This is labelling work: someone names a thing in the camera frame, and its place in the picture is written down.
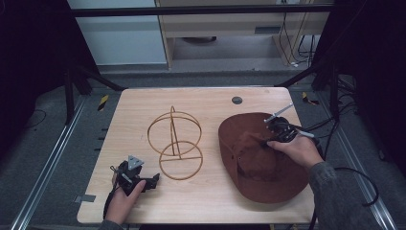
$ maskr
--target wooden table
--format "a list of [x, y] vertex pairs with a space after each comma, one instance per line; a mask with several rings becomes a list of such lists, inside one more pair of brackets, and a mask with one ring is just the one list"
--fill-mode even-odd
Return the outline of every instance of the wooden table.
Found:
[[[234, 104], [232, 98], [242, 98]], [[102, 221], [102, 210], [111, 191], [110, 166], [118, 166], [132, 154], [145, 164], [141, 177], [161, 173], [159, 156], [148, 142], [147, 130], [159, 116], [174, 106], [178, 112], [191, 114], [201, 125], [198, 143], [203, 154], [201, 170], [192, 178], [173, 180], [161, 173], [155, 190], [141, 194], [127, 222], [129, 223], [303, 223], [310, 222], [313, 212], [313, 193], [307, 186], [289, 201], [278, 204], [253, 202], [242, 196], [227, 174], [221, 160], [218, 127], [226, 118], [249, 112], [273, 113], [292, 102], [285, 88], [153, 88], [127, 89], [123, 92], [92, 177], [87, 195], [94, 202], [82, 202], [78, 221]], [[282, 114], [290, 123], [299, 125], [294, 107]], [[178, 139], [197, 138], [195, 124], [175, 121]], [[169, 120], [151, 128], [150, 140], [161, 148], [170, 143]], [[196, 165], [186, 163], [182, 168], [193, 170]]]

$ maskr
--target hand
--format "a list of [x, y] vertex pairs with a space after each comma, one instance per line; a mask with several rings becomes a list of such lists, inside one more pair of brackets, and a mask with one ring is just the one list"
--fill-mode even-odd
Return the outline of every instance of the hand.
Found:
[[[113, 175], [113, 185], [116, 180], [116, 174]], [[131, 212], [132, 207], [137, 202], [137, 198], [143, 191], [146, 182], [144, 180], [140, 181], [132, 191], [132, 193], [127, 196], [122, 188], [119, 188], [114, 193], [111, 199], [110, 205], [108, 206], [107, 214], [105, 219], [115, 222], [119, 225], [123, 224], [128, 214]]]
[[300, 133], [289, 143], [270, 141], [267, 144], [272, 149], [284, 152], [293, 161], [307, 169], [310, 169], [317, 163], [323, 162], [313, 141]]

